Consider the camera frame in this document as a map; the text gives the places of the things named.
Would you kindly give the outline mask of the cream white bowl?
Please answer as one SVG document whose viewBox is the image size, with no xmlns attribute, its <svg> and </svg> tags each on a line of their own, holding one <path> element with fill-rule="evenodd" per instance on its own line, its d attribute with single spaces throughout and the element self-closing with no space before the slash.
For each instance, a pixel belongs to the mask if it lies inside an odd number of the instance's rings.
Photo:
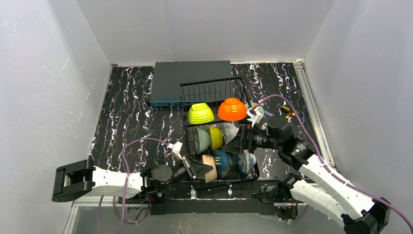
<svg viewBox="0 0 413 234">
<path fill-rule="evenodd" d="M 215 181 L 218 178 L 218 173 L 216 169 L 215 158 L 211 155 L 202 155 L 203 163 L 208 165 L 208 169 L 210 169 L 205 175 L 205 183 L 210 183 Z"/>
</svg>

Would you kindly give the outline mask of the dark striped white bowl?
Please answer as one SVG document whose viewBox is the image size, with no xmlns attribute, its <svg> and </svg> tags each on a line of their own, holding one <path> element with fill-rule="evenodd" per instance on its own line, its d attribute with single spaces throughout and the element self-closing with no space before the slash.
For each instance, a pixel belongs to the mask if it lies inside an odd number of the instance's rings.
<svg viewBox="0 0 413 234">
<path fill-rule="evenodd" d="M 232 122 L 223 123 L 224 143 L 229 143 L 238 133 L 239 128 Z"/>
</svg>

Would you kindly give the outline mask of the yellow green bowl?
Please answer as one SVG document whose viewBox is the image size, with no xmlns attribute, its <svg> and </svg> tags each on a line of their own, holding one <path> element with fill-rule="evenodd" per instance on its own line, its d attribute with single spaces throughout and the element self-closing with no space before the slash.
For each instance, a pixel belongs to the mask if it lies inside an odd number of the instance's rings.
<svg viewBox="0 0 413 234">
<path fill-rule="evenodd" d="M 209 127 L 211 136 L 211 148 L 212 150 L 218 150 L 224 144 L 223 134 L 221 130 L 217 127 Z"/>
</svg>

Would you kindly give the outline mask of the dark blue beige bowl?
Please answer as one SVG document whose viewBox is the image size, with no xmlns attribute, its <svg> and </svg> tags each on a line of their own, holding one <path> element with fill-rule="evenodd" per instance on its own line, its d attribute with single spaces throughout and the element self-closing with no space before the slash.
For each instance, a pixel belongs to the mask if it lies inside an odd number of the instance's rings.
<svg viewBox="0 0 413 234">
<path fill-rule="evenodd" d="M 230 155 L 224 151 L 215 150 L 214 159 L 218 178 L 225 178 L 232 168 L 232 161 Z"/>
</svg>

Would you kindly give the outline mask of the blue patterned bowl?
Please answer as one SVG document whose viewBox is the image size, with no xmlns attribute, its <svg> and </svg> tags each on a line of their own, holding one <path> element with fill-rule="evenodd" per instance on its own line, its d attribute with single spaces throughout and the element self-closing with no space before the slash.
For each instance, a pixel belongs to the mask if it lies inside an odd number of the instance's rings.
<svg viewBox="0 0 413 234">
<path fill-rule="evenodd" d="M 256 163 L 256 156 L 248 150 L 243 150 L 242 153 L 236 155 L 236 164 L 242 176 L 253 175 Z"/>
</svg>

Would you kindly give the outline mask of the pale green bowl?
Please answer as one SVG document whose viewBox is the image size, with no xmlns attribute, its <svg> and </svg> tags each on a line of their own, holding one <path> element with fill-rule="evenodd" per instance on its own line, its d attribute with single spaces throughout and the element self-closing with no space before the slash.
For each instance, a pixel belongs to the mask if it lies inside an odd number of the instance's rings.
<svg viewBox="0 0 413 234">
<path fill-rule="evenodd" d="M 210 147 L 211 137 L 207 131 L 196 128 L 194 132 L 194 143 L 196 153 L 200 154 Z"/>
</svg>

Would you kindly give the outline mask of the grey green small bowl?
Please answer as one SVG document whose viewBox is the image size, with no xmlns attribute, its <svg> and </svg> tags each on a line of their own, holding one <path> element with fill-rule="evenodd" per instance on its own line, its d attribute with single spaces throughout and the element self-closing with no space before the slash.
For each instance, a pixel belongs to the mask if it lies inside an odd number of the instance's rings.
<svg viewBox="0 0 413 234">
<path fill-rule="evenodd" d="M 245 104 L 245 107 L 247 109 L 247 111 L 249 111 L 250 109 L 252 109 L 254 106 L 256 106 L 257 103 L 255 102 L 251 102 L 250 104 Z M 253 122 L 254 120 L 256 120 L 256 122 L 260 122 L 262 120 L 262 118 L 264 117 L 264 109 L 262 106 L 258 106 L 253 112 L 251 112 L 253 114 L 253 116 L 256 115 L 256 113 L 260 113 L 258 118 L 252 118 L 252 117 L 247 117 L 246 121 L 248 122 Z"/>
</svg>

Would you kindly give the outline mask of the orange white bowl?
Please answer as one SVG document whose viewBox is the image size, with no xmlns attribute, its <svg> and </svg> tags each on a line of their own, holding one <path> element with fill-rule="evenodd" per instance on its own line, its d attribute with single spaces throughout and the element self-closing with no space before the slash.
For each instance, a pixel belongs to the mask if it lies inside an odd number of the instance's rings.
<svg viewBox="0 0 413 234">
<path fill-rule="evenodd" d="M 224 121 L 239 121 L 247 117 L 245 105 L 237 98 L 225 99 L 218 108 L 217 116 Z"/>
</svg>

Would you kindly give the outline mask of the green white bowl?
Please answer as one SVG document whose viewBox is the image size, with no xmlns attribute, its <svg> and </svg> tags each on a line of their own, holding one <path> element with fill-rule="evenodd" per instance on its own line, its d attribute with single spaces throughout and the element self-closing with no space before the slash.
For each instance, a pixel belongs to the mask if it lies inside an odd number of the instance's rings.
<svg viewBox="0 0 413 234">
<path fill-rule="evenodd" d="M 212 109 L 206 103 L 196 103 L 191 105 L 188 112 L 190 124 L 204 124 L 215 120 Z"/>
</svg>

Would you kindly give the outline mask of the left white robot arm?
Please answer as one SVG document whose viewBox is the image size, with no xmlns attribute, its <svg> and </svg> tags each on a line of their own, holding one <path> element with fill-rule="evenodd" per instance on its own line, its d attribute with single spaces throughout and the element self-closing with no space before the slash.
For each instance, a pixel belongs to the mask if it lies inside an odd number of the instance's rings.
<svg viewBox="0 0 413 234">
<path fill-rule="evenodd" d="M 186 179 L 210 183 L 218 177 L 211 156 L 195 162 L 183 158 L 175 167 L 161 165 L 143 173 L 104 170 L 92 159 L 81 160 L 56 169 L 53 202 L 75 201 L 83 196 L 117 196 L 123 199 L 163 195 L 168 188 Z"/>
</svg>

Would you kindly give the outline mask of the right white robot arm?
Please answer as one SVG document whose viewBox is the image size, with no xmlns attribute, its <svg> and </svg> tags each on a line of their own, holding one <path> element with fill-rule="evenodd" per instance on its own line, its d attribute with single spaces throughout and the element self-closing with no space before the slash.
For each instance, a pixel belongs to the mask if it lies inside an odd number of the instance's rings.
<svg viewBox="0 0 413 234">
<path fill-rule="evenodd" d="M 265 130 L 252 124 L 241 124 L 223 150 L 241 154 L 252 153 L 257 148 L 277 150 L 285 164 L 312 179 L 319 187 L 289 173 L 277 185 L 262 186 L 253 197 L 304 202 L 334 220 L 347 234 L 378 234 L 387 226 L 390 208 L 385 205 L 386 200 L 354 190 L 349 181 L 319 159 L 315 147 L 294 135 L 291 123 L 273 116 L 268 119 Z"/>
</svg>

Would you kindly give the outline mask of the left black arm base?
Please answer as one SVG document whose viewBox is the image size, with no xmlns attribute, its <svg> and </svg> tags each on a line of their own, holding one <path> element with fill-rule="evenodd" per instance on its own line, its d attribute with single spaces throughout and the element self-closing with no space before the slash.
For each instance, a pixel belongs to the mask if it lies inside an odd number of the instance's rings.
<svg viewBox="0 0 413 234">
<path fill-rule="evenodd" d="M 122 200 L 120 196 L 112 199 L 113 211 L 116 217 L 125 224 L 139 224 L 146 220 L 152 211 L 155 203 L 165 201 L 164 191 L 143 191 L 125 199 L 125 210 L 122 210 Z"/>
</svg>

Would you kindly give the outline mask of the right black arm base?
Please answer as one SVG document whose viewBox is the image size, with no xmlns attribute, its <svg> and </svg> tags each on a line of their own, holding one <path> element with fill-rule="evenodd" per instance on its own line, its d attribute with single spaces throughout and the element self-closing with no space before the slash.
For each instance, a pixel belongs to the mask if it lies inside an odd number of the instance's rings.
<svg viewBox="0 0 413 234">
<path fill-rule="evenodd" d="M 302 178 L 294 173 L 289 173 L 276 185 L 261 186 L 257 193 L 250 195 L 250 198 L 257 199 L 263 204 L 283 202 L 286 205 L 276 205 L 276 216 L 279 221 L 292 223 L 297 222 L 305 217 L 309 205 L 306 205 L 302 214 L 299 214 L 299 200 L 293 198 L 291 190 L 294 184 L 301 182 Z"/>
</svg>

